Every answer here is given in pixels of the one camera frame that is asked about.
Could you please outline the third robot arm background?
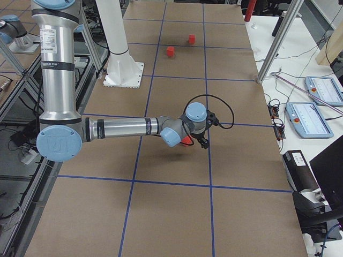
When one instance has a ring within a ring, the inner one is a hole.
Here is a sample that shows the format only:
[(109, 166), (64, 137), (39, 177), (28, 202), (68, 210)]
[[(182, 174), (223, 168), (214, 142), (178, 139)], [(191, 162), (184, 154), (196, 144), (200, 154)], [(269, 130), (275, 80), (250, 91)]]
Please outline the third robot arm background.
[(19, 54), (32, 54), (40, 46), (40, 37), (30, 34), (14, 14), (1, 17), (1, 39)]

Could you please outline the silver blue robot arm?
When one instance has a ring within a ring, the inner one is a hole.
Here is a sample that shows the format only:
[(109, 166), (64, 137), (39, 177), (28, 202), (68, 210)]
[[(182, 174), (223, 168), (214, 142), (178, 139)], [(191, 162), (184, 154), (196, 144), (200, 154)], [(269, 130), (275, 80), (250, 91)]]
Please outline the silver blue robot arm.
[(158, 135), (173, 147), (195, 138), (203, 148), (209, 141), (210, 113), (189, 102), (182, 115), (157, 118), (82, 118), (76, 109), (74, 38), (81, 19), (81, 1), (32, 1), (32, 17), (40, 28), (44, 111), (36, 140), (39, 153), (54, 162), (74, 158), (84, 142), (112, 137)]

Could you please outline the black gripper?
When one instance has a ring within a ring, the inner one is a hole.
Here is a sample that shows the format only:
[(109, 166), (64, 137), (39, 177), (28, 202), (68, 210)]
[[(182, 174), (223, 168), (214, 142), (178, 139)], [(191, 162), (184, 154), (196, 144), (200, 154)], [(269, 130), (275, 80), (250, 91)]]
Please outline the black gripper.
[(209, 140), (205, 138), (205, 132), (204, 131), (201, 133), (192, 133), (191, 136), (197, 140), (197, 142), (199, 143), (199, 145), (203, 149), (208, 149)]

